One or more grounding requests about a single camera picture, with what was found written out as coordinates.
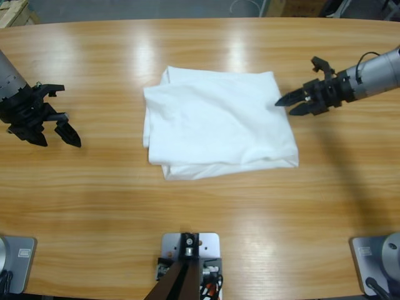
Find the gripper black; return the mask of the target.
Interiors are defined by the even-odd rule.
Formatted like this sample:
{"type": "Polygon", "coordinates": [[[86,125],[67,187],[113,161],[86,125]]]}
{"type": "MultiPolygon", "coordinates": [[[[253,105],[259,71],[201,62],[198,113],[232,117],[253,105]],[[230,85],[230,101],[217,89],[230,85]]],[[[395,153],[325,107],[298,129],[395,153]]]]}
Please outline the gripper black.
{"type": "Polygon", "coordinates": [[[340,107],[343,101],[349,103],[356,100],[350,78],[346,72],[339,72],[330,80],[309,81],[303,85],[303,88],[285,94],[275,103],[275,106],[289,107],[298,104],[289,111],[291,116],[326,113],[332,106],[340,107]]]}
{"type": "Polygon", "coordinates": [[[45,121],[56,121],[55,132],[62,140],[77,148],[81,147],[78,133],[68,123],[66,113],[58,113],[44,102],[44,97],[56,97],[64,88],[19,88],[15,93],[1,88],[1,121],[20,127],[8,127],[10,134],[30,144],[47,147],[43,127],[35,127],[45,121]]]}

